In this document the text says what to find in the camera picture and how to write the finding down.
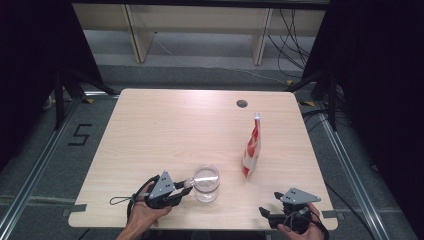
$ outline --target metal rail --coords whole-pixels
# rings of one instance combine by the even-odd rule
[[[317,106],[319,109],[323,110],[325,107],[321,102],[317,102]],[[381,220],[380,214],[377,212],[372,200],[368,196],[368,193],[362,184],[362,180],[357,174],[355,167],[353,166],[349,155],[347,154],[342,141],[339,138],[337,132],[333,131],[332,127],[325,121],[326,117],[324,114],[320,114],[320,118],[323,121],[324,129],[327,132],[328,138],[331,141],[331,144],[336,151],[337,157],[342,165],[342,168],[345,172],[345,175],[349,181],[350,186],[352,187],[353,193],[358,200],[359,206],[361,207],[365,219],[370,226],[370,229],[376,239],[390,239],[383,221]]]
[[[40,181],[54,151],[58,146],[58,143],[60,142],[63,132],[65,131],[69,123],[70,116],[75,112],[78,106],[79,99],[71,101],[65,114],[67,116],[65,118],[65,121],[56,131],[53,132],[52,136],[49,139],[49,142],[47,143],[41,156],[38,158],[37,162],[32,168],[21,190],[15,196],[12,204],[10,205],[6,213],[3,215],[3,218],[0,222],[0,239],[7,240],[10,234],[12,233],[13,228],[15,227],[19,217],[25,209],[28,199],[34,192],[35,187]]]

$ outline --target black cable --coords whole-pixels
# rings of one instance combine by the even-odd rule
[[[290,47],[289,45],[287,45],[287,40],[289,39],[289,35],[286,36],[286,39],[283,40],[283,37],[280,35],[280,39],[283,42],[283,46],[281,48],[287,47],[288,49],[290,49],[291,51],[298,53],[295,49],[293,49],[292,47]]]
[[[298,212],[292,212],[284,219],[283,227],[287,227],[286,231],[290,232],[291,229],[293,229],[293,220],[297,213]]]
[[[359,221],[362,223],[362,225],[364,225],[365,229],[368,231],[368,233],[371,236],[371,239],[375,239],[374,234],[371,232],[371,229],[368,227],[368,225],[365,223],[365,221],[361,218],[361,216],[359,216],[359,214],[346,202],[346,200],[344,198],[342,198],[342,196],[340,196],[336,190],[334,190],[330,184],[328,184],[327,182],[325,182],[325,186],[327,186],[334,194],[336,194],[336,196],[350,209],[350,211],[359,219]]]
[[[293,60],[293,58],[291,58],[289,55],[287,55],[287,53],[285,53],[284,51],[282,51],[282,49],[280,47],[277,46],[277,44],[275,44],[274,40],[272,40],[271,36],[268,35],[268,38],[271,40],[272,44],[275,46],[275,48],[277,48],[277,50],[284,55],[284,57],[286,57],[287,60],[289,60],[291,63],[293,63],[294,65],[296,65],[298,68],[304,70],[304,67],[302,65],[300,65],[299,63],[297,63],[296,61]]]
[[[288,26],[287,21],[286,21],[284,15],[283,15],[283,12],[281,11],[281,9],[280,9],[280,15],[281,15],[281,18],[283,19],[284,25],[286,25],[286,29],[287,29],[287,33],[288,33],[287,37],[290,36],[290,38],[292,39],[293,43],[296,45],[298,50],[296,51],[296,50],[294,50],[290,47],[289,47],[289,49],[291,49],[292,51],[302,55],[301,58],[303,58],[303,55],[306,55],[307,57],[309,57],[309,52],[306,51],[305,49],[303,49],[302,47],[300,47],[299,42],[297,41],[296,30],[295,30],[296,26],[294,24],[294,15],[295,15],[294,10],[292,10],[292,22],[290,24],[290,27]],[[292,26],[293,26],[293,29],[294,29],[295,37],[293,37],[293,34],[291,33]]]
[[[349,125],[347,125],[347,124],[342,123],[342,122],[340,122],[340,121],[338,120],[338,119],[345,119],[345,118],[348,118],[348,117],[336,117],[336,122],[337,122],[338,124],[340,124],[340,125],[344,126],[344,127],[352,128],[352,124],[350,124],[350,123],[349,123]]]
[[[118,202],[113,202],[113,200],[115,200],[115,199],[122,199],[122,200],[120,200]],[[110,205],[116,205],[118,203],[125,202],[125,201],[130,200],[130,199],[131,199],[131,197],[113,197],[109,200],[109,204]]]
[[[78,240],[81,240],[84,238],[84,236],[88,233],[88,231],[90,231],[90,228],[85,230],[83,234],[81,234],[81,236],[78,238]]]
[[[292,36],[292,40],[295,43],[295,45],[297,47],[297,50],[299,52],[299,57],[302,60],[303,65],[305,66],[306,65],[306,60],[305,60],[305,57],[302,54],[302,51],[300,50],[301,47],[299,46],[299,42],[297,41],[296,24],[294,24],[294,16],[295,16],[295,14],[296,14],[296,10],[295,9],[292,9],[292,22],[293,22],[294,39],[293,39],[293,35],[291,35],[291,36]]]
[[[308,118],[306,119],[306,120],[304,120],[303,122],[305,123],[305,125],[306,125],[306,122],[308,122],[308,120],[312,117],[313,115],[309,115],[308,116]]]
[[[287,76],[287,77],[292,77],[292,78],[301,78],[301,77],[299,77],[299,76],[294,76],[294,75],[290,75],[290,74],[288,74],[288,73],[285,73],[282,69],[281,69],[281,66],[280,66],[280,57],[281,57],[281,54],[283,54],[284,52],[282,52],[281,51],[281,49],[277,46],[277,44],[275,44],[275,42],[272,40],[272,38],[268,35],[268,38],[271,40],[271,42],[272,42],[272,44],[275,46],[275,48],[277,48],[277,50],[279,51],[279,53],[278,53],[278,58],[277,58],[277,64],[278,64],[278,69],[280,70],[280,72],[283,74],[283,75],[285,75],[285,76]],[[292,62],[292,61],[294,61],[294,60],[290,60],[290,59],[288,59],[291,63],[293,63],[293,64],[297,64],[296,62]]]
[[[343,94],[342,93],[340,93],[340,92],[338,92],[338,91],[336,91],[336,97],[337,97],[337,106],[341,109],[341,110],[343,110],[343,111],[345,111],[345,112],[348,112],[347,110],[348,110],[348,105],[347,105],[347,102],[346,102],[346,100],[345,100],[345,98],[344,98],[344,96],[343,96]]]
[[[323,120],[319,121],[318,123],[316,123],[311,129],[308,130],[308,132],[311,132],[316,126],[318,126],[320,123],[324,122],[325,120],[328,120],[328,118],[323,119]]]
[[[328,109],[312,110],[312,111],[309,111],[309,112],[302,113],[302,117],[304,118],[304,117],[307,117],[307,116],[312,116],[312,115],[315,115],[315,114],[327,113],[327,112],[328,112]]]

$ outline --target finger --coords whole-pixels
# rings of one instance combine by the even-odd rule
[[[153,185],[155,182],[154,181],[151,181],[151,182],[149,182],[142,190],[141,190],[141,192],[147,192],[147,190],[149,190],[149,187],[151,186],[151,185]]]
[[[314,213],[314,214],[312,214],[312,220],[318,221],[319,220],[319,211],[318,211],[318,209],[312,203],[308,203],[308,207],[311,210],[311,212]]]
[[[156,209],[155,215],[156,215],[157,218],[160,218],[160,217],[167,215],[169,212],[171,212],[171,210],[172,210],[171,206],[166,206],[162,209]]]
[[[289,227],[287,227],[283,224],[278,224],[277,228],[278,228],[278,230],[280,230],[282,233],[284,233],[290,239],[295,239],[298,236],[298,234],[296,234]]]
[[[145,197],[136,197],[136,198],[135,198],[135,203],[136,203],[136,204],[143,205],[143,204],[141,204],[141,203],[144,203],[144,201],[145,201],[145,200],[144,200],[144,198],[145,198]]]

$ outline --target tape mark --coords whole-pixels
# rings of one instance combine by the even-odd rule
[[[298,101],[297,104],[299,104],[299,106],[307,106],[307,107],[315,106],[315,102],[313,101]]]
[[[78,127],[75,130],[73,136],[74,137],[82,137],[82,138],[84,138],[84,141],[82,143],[68,143],[68,146],[84,146],[90,135],[89,134],[79,134],[78,131],[80,130],[81,127],[91,127],[91,126],[92,126],[92,124],[78,124]]]
[[[93,103],[93,102],[94,102],[94,99],[92,99],[92,98],[87,98],[87,99],[84,99],[84,100],[81,101],[81,103],[88,103],[88,104]]]

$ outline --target floor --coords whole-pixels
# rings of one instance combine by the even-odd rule
[[[270,40],[264,50],[261,65],[254,66],[249,36],[158,33],[154,37],[146,62],[137,64],[128,33],[85,33],[105,82],[117,88],[140,84],[134,82],[137,81],[134,76],[140,74],[137,72],[140,69],[148,71],[158,81],[172,80],[169,73],[181,74],[178,77],[183,74],[190,75],[191,73],[181,71],[188,69],[194,72],[193,76],[199,71],[200,77],[205,73],[214,76],[225,74],[240,79],[252,78],[254,80],[249,81],[257,81],[258,84],[269,82],[269,88],[273,90],[284,89],[289,84],[288,79],[298,81],[296,76],[300,76],[302,72],[301,68],[289,60],[279,58],[279,53]],[[279,36],[272,36],[272,39],[281,46],[282,39]],[[298,38],[298,44],[307,52],[312,48],[313,41],[314,38]],[[291,47],[296,48],[296,45],[291,43]],[[288,54],[300,66],[303,65],[299,54],[294,51],[288,51]],[[152,71],[158,69],[160,71],[152,74]],[[96,91],[91,86],[84,88],[91,93]],[[311,100],[308,93],[312,88],[313,84],[296,93],[302,113],[324,108],[325,101],[308,105]],[[55,112],[54,108],[47,109],[38,120],[39,124],[28,138],[21,155],[13,159],[1,172],[0,212],[3,216],[6,213],[15,216],[11,217],[8,232],[2,235],[2,239],[113,239],[119,233],[120,229],[75,229],[67,224],[68,211],[78,195],[78,186],[84,180],[83,177],[77,176],[86,174],[107,125],[107,116],[110,116],[116,103],[116,98],[93,94],[96,108],[93,108],[95,104],[78,103],[73,109],[75,104],[67,103],[71,117],[67,122],[68,128],[63,132],[52,131]],[[93,120],[91,116],[96,114],[105,117]],[[417,239],[384,181],[377,171],[370,168],[372,160],[369,159],[354,129],[349,126],[348,119],[342,112],[337,114],[337,132],[331,130],[324,115],[305,118],[306,128],[339,219],[339,227],[330,233],[330,237]],[[69,139],[72,139],[75,127],[80,123],[93,121],[95,124],[90,128],[90,141],[87,145],[84,148],[63,151],[69,148],[69,141],[74,141]],[[50,152],[45,151],[46,146],[51,146]],[[25,208],[13,208],[16,196],[22,197],[19,205]],[[286,239],[277,231],[269,231],[263,238]]]

